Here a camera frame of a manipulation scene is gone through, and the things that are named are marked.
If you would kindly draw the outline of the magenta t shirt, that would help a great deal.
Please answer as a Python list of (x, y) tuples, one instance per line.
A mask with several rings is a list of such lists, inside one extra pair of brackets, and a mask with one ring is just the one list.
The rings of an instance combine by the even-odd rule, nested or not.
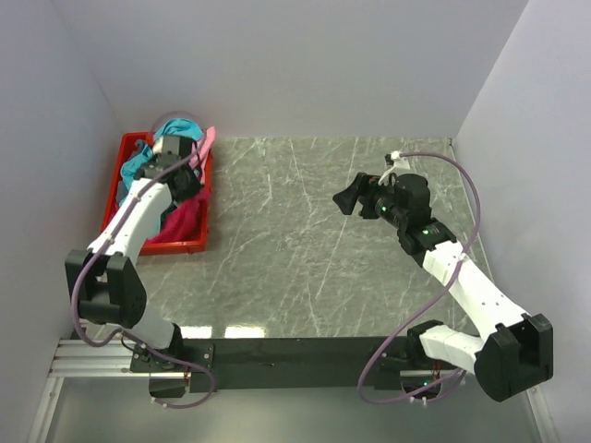
[(161, 230), (146, 243), (154, 245), (188, 241), (194, 233), (200, 231), (199, 210), (210, 198), (211, 191), (202, 188), (196, 196), (183, 201), (166, 218)]

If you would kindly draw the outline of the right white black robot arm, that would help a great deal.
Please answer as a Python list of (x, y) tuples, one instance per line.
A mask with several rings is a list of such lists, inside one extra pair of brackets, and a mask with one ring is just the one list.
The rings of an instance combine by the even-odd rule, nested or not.
[(383, 219), (397, 233), (403, 251), (437, 280), (465, 311), (477, 334), (468, 335), (437, 320), (407, 331), (397, 365), (425, 368), (433, 361), (473, 374), (494, 401), (553, 377), (553, 327), (542, 314), (530, 315), (505, 295), (464, 252), (452, 231), (431, 214), (426, 178), (402, 174), (382, 184), (359, 173), (332, 198), (344, 215), (356, 205), (365, 220)]

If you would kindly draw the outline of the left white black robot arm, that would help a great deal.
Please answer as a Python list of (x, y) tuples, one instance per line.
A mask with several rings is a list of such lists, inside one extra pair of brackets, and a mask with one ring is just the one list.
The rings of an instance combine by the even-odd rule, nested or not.
[(148, 307), (136, 262), (162, 212), (202, 188), (190, 166), (199, 156), (199, 145), (191, 139), (187, 143), (186, 148), (155, 155), (99, 237), (66, 257), (71, 318), (78, 336), (98, 348), (121, 334), (151, 353), (165, 371), (186, 364), (182, 333)]

